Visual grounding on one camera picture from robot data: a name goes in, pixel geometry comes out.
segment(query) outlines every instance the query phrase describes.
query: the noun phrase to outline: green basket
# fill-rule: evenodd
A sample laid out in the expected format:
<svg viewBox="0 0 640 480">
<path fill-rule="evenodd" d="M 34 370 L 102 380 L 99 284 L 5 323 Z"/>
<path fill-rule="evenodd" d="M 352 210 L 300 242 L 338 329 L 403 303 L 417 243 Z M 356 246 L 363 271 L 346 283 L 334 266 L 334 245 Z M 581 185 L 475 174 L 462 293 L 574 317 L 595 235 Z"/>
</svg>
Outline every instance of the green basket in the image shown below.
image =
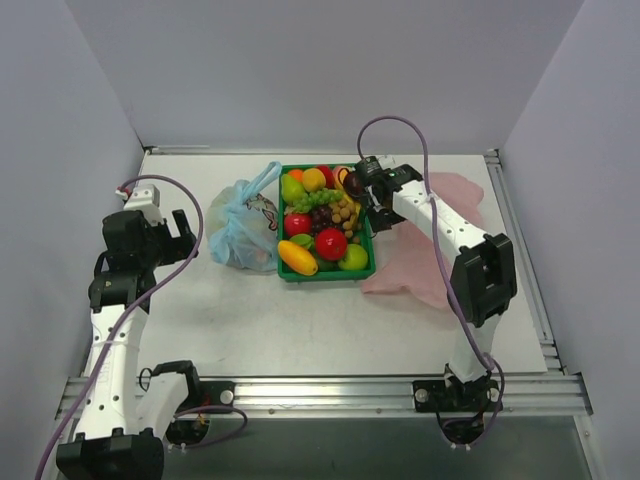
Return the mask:
<svg viewBox="0 0 640 480">
<path fill-rule="evenodd" d="M 289 170 L 294 170 L 296 168 L 305 170 L 312 167 L 314 167 L 314 165 L 283 165 L 282 174 L 284 175 Z M 284 209 L 287 206 L 284 200 L 282 200 L 282 195 L 280 194 L 281 188 L 282 182 L 278 179 L 278 240 L 285 239 Z M 294 272 L 282 261 L 281 258 L 278 257 L 278 275 L 280 278 L 285 282 L 326 282 L 332 280 L 363 280 L 373 275 L 376 271 L 376 259 L 373 253 L 373 242 L 371 241 L 371 225 L 369 225 L 369 219 L 364 214 L 364 210 L 360 212 L 359 221 L 362 223 L 364 228 L 356 233 L 356 236 L 360 237 L 360 245 L 362 245 L 369 255 L 369 262 L 367 263 L 366 268 L 363 270 L 334 270 L 331 272 L 318 272 L 315 275 L 307 276 Z"/>
</svg>

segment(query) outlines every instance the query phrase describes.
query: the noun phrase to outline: pink towel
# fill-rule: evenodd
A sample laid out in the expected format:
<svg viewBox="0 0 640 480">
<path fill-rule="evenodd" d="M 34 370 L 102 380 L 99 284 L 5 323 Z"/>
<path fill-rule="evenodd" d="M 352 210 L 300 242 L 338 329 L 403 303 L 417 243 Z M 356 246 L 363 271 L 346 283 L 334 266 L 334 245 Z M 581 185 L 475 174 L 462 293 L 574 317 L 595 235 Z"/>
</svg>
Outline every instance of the pink towel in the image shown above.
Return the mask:
<svg viewBox="0 0 640 480">
<path fill-rule="evenodd" d="M 484 197 L 482 187 L 457 173 L 432 173 L 429 178 L 431 188 L 451 208 L 474 225 L 482 226 L 482 216 L 477 208 Z M 391 260 L 362 282 L 362 293 L 394 293 L 407 289 L 428 305 L 448 308 L 433 242 L 409 222 L 402 222 L 394 230 L 397 239 Z M 448 262 L 446 265 L 447 271 L 451 272 Z"/>
</svg>

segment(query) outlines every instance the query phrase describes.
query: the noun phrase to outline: pear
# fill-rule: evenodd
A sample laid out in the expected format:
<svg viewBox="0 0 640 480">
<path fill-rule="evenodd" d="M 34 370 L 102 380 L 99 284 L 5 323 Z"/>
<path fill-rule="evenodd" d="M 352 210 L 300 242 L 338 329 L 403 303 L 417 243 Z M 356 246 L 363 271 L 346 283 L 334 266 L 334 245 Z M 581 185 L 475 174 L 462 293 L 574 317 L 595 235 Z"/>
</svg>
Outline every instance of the pear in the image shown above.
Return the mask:
<svg viewBox="0 0 640 480">
<path fill-rule="evenodd" d="M 280 177 L 280 184 L 280 195 L 282 195 L 282 199 L 287 202 L 288 205 L 293 205 L 296 200 L 307 194 L 302 183 L 291 175 L 282 175 L 282 177 Z"/>
</svg>

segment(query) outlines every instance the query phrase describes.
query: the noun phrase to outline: wall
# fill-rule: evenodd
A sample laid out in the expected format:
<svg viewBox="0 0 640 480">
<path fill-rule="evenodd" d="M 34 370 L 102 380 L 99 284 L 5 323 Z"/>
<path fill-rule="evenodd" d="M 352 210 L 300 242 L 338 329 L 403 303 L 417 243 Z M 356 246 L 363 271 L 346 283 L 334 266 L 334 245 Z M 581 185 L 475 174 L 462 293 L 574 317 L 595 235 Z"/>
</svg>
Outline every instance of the wall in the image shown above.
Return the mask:
<svg viewBox="0 0 640 480">
<path fill-rule="evenodd" d="M 611 478 L 640 457 L 640 3 L 587 0 L 505 146 L 560 354 L 582 371 Z"/>
<path fill-rule="evenodd" d="M 145 145 L 502 146 L 582 0 L 67 0 Z M 370 149 L 417 153 L 412 132 Z"/>
<path fill-rule="evenodd" d="M 62 0 L 3 3 L 0 65 L 0 463 L 22 480 L 78 373 L 100 221 L 142 152 Z"/>
</svg>

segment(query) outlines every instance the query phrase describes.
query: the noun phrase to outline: bag handle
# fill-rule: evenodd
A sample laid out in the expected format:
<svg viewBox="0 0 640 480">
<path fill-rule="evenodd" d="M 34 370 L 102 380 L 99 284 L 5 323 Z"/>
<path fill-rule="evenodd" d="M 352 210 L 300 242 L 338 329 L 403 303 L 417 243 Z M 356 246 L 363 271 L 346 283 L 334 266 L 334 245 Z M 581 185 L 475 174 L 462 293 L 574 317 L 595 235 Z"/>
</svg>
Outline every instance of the bag handle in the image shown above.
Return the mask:
<svg viewBox="0 0 640 480">
<path fill-rule="evenodd" d="M 280 177 L 282 172 L 282 164 L 280 162 L 269 162 L 260 175 L 251 180 L 251 182 L 242 191 L 242 203 L 246 203 L 251 197 L 255 197 L 264 187 L 269 185 L 275 179 Z"/>
</svg>

